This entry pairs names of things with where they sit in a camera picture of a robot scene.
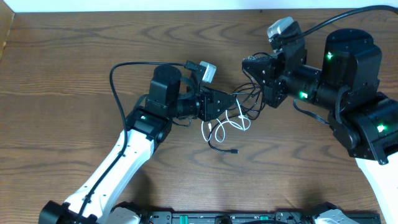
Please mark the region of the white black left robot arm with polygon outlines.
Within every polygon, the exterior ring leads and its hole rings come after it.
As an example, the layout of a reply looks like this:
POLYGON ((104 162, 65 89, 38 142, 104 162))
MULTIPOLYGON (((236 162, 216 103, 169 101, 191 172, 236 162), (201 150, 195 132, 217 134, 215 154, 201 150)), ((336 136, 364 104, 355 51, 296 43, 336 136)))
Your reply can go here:
POLYGON ((139 223, 137 212, 115 206, 133 175, 150 159, 169 135, 175 119, 218 118, 236 99, 203 86, 211 83, 216 67, 187 61, 191 71, 183 77, 179 63, 155 63, 149 92, 134 109, 123 114, 123 131, 106 159, 92 176, 62 204, 49 201, 39 223, 139 223))

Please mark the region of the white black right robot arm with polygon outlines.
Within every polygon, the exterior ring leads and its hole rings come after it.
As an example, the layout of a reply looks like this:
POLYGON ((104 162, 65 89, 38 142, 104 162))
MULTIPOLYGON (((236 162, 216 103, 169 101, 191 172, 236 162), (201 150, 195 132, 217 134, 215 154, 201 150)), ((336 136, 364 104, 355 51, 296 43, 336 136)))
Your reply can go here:
POLYGON ((370 183, 387 223, 397 222, 397 101, 378 90, 382 52, 359 29, 332 32, 321 68, 307 64, 304 33, 271 35, 274 52, 250 56, 243 69, 258 82, 264 104, 288 96, 328 110, 326 124, 370 183))

